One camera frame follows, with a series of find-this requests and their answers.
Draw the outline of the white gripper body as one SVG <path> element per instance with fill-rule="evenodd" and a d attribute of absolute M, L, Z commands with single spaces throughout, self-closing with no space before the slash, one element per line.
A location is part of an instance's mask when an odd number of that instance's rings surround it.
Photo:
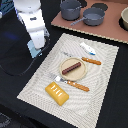
<path fill-rule="evenodd" d="M 43 21 L 30 21 L 27 26 L 27 32 L 29 33 L 36 49 L 44 47 L 46 38 L 50 36 Z"/>

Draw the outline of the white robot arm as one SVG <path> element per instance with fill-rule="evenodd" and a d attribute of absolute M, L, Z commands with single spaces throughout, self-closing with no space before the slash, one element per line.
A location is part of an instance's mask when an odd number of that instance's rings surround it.
<path fill-rule="evenodd" d="M 25 25 L 36 49 L 45 46 L 47 29 L 42 16 L 40 0 L 13 0 L 19 20 Z"/>

